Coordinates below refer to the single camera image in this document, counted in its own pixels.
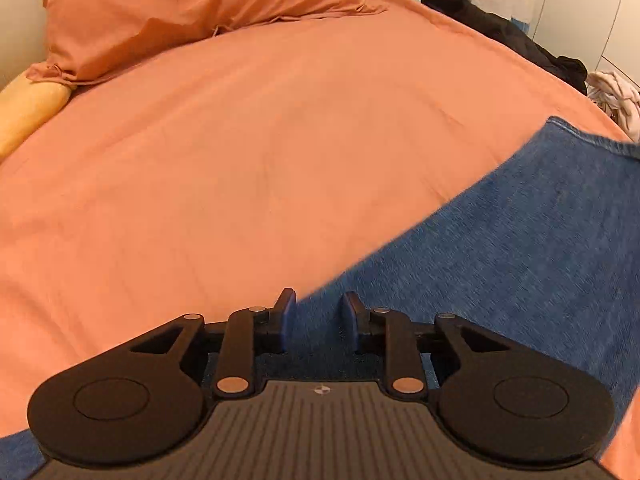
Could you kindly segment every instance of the pillow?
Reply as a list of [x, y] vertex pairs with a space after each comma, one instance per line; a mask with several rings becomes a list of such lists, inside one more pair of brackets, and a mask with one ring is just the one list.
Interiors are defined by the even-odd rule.
[[94, 84], [172, 46], [267, 23], [383, 10], [365, 0], [44, 0], [46, 62], [34, 81]]
[[0, 91], [0, 164], [69, 101], [72, 88], [20, 74]]

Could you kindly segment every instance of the white wardrobe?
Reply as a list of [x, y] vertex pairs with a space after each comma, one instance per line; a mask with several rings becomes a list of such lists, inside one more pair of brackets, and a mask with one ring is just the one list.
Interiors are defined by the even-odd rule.
[[640, 85], [640, 0], [542, 0], [530, 34], [555, 56]]

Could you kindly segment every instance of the blue blanket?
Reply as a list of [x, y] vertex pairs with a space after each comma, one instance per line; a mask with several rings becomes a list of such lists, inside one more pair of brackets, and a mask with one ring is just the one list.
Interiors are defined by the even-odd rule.
[[[355, 290], [416, 321], [455, 312], [587, 371], [614, 398], [611, 438], [640, 381], [639, 184], [639, 147], [551, 118], [496, 171], [301, 301], [289, 353], [260, 357], [258, 374], [380, 376], [379, 359], [351, 353], [337, 315]], [[0, 440], [3, 480], [41, 460], [27, 431]]]

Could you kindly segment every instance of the bed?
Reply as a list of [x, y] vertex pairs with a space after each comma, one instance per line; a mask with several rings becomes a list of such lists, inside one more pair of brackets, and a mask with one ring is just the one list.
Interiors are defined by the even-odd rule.
[[[0, 436], [43, 380], [187, 310], [308, 296], [550, 116], [625, 142], [506, 47], [367, 1], [384, 10], [165, 50], [76, 92], [0, 165]], [[636, 395], [602, 462], [637, 480], [639, 457]]]

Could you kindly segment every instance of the orange pillow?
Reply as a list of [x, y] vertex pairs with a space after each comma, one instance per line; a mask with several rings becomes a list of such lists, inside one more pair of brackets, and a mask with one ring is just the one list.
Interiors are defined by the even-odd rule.
[[26, 76], [69, 85], [104, 81], [146, 57], [217, 32], [383, 10], [365, 0], [44, 0], [44, 6], [49, 56]]

